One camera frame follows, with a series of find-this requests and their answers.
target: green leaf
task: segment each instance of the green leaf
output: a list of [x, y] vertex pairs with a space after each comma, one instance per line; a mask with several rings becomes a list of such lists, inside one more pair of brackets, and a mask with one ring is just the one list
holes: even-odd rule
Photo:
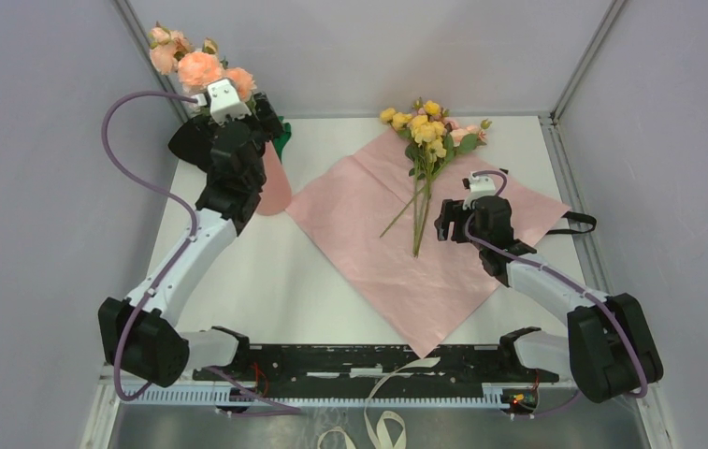
[[458, 152], [461, 154], [469, 154], [477, 148], [478, 138], [475, 134], [467, 134], [461, 139], [461, 143], [458, 144]]
[[403, 128], [397, 131], [397, 135], [405, 138], [406, 140], [412, 139], [412, 130], [409, 128]]
[[420, 149], [417, 148], [417, 146], [413, 143], [410, 143], [406, 147], [406, 151], [404, 152], [404, 154], [406, 154], [406, 157], [413, 161], [420, 155]]
[[453, 148], [455, 148], [455, 142], [453, 142], [453, 136], [450, 136], [450, 133], [447, 133], [447, 136], [444, 136], [444, 141], [441, 143], [441, 146], [444, 147], [445, 150], [447, 150], [448, 154], [453, 152]]

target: black strap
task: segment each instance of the black strap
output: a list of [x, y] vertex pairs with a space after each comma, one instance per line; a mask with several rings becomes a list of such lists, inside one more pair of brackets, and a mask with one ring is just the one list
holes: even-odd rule
[[576, 223], [581, 223], [583, 225], [590, 225], [589, 229], [586, 229], [584, 231], [580, 231], [578, 229], [552, 229], [551, 231], [547, 232], [547, 236], [553, 236], [555, 234], [565, 234], [565, 235], [575, 235], [575, 234], [587, 234], [589, 232], [593, 232], [594, 229], [596, 229], [596, 217], [593, 215], [588, 215], [586, 213], [580, 213], [580, 212], [573, 212], [569, 210], [566, 212], [565, 215], [563, 215], [563, 218], [567, 218], [573, 222]]

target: gray wall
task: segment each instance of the gray wall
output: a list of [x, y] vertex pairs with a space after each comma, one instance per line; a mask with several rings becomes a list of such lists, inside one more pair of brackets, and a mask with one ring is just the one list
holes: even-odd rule
[[562, 121], [618, 291], [643, 303], [680, 447], [708, 447], [708, 2], [630, 2]]
[[550, 110], [611, 0], [130, 0], [219, 43], [288, 116]]
[[[96, 311], [143, 274], [164, 201], [106, 160], [100, 122], [155, 88], [107, 0], [0, 0], [0, 448], [73, 447], [101, 366]], [[165, 100], [121, 109], [111, 142], [166, 184]]]

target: red wire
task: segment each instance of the red wire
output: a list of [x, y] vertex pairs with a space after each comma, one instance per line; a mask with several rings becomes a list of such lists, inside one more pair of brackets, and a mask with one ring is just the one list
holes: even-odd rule
[[266, 374], [260, 369], [260, 367], [257, 365], [257, 363], [253, 364], [254, 367], [254, 388], [257, 388], [257, 386], [260, 385], [260, 375], [262, 374], [263, 376], [263, 381], [266, 383], [265, 388], [263, 389], [263, 394], [261, 395], [263, 398], [268, 394], [268, 377], [266, 377]]
[[540, 383], [541, 383], [541, 370], [535, 369], [535, 384], [532, 385], [532, 388], [529, 391], [535, 392], [535, 390], [538, 389], [538, 385]]

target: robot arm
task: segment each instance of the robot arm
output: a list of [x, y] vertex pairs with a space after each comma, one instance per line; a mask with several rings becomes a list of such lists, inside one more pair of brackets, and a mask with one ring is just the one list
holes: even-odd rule
[[212, 83], [195, 99], [199, 106], [209, 106], [210, 117], [219, 124], [207, 184], [196, 201], [196, 230], [191, 235], [193, 229], [187, 227], [164, 261], [125, 300], [110, 297], [98, 311], [104, 354], [113, 364], [125, 340], [123, 328], [146, 301], [125, 340], [121, 368], [159, 386], [172, 385], [186, 369], [228, 365], [238, 346], [248, 344], [245, 337], [221, 327], [178, 333], [175, 326], [210, 265], [252, 218], [266, 182], [266, 142], [283, 132], [264, 94], [253, 96], [251, 110], [238, 99], [230, 80]]
[[537, 327], [503, 336], [499, 345], [509, 363], [573, 379], [594, 402], [603, 402], [640, 386], [626, 348], [600, 308], [585, 297], [588, 295], [614, 314], [629, 337], [647, 381], [661, 379], [662, 364], [637, 299], [589, 289], [549, 269], [534, 248], [513, 236], [510, 203], [495, 196], [493, 182], [483, 178], [487, 175], [472, 173], [464, 180], [464, 186], [470, 190], [466, 200], [442, 202], [440, 217], [435, 222], [439, 240], [451, 238], [458, 243], [473, 243], [488, 274], [536, 300], [569, 329], [568, 337], [553, 336]]

